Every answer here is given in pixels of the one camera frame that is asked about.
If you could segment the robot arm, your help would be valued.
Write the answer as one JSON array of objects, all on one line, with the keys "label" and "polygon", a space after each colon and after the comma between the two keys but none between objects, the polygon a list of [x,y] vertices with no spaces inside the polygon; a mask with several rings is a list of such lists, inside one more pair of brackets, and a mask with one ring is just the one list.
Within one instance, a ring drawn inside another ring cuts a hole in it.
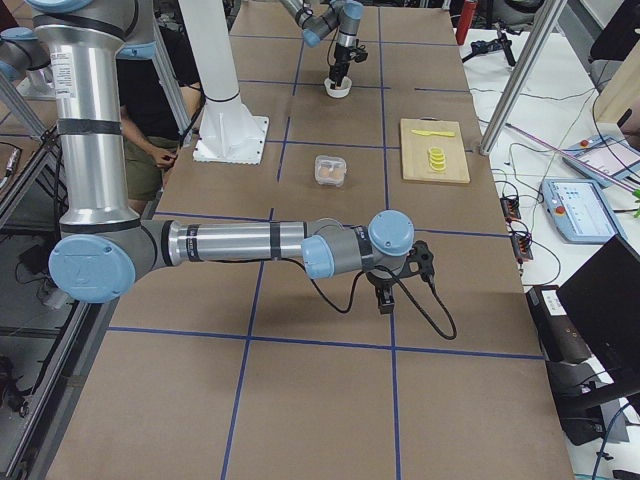
[{"label": "robot arm", "polygon": [[364,6],[358,1],[330,1],[323,14],[315,15],[304,1],[281,1],[280,4],[301,29],[307,46],[315,47],[329,34],[336,34],[328,91],[345,90],[351,63],[364,62],[368,57],[366,47],[357,38]]},{"label": "robot arm", "polygon": [[220,2],[184,1],[184,33],[157,24],[148,1],[34,1],[37,37],[50,52],[66,157],[69,207],[49,258],[71,297],[103,303],[145,274],[185,261],[296,263],[311,280],[353,272],[374,286],[379,310],[411,273],[413,225],[401,212],[368,226],[334,220],[182,225],[144,213],[175,164],[181,140],[154,65],[169,54],[180,96],[201,123],[199,160],[259,162],[268,119],[241,100]]}]

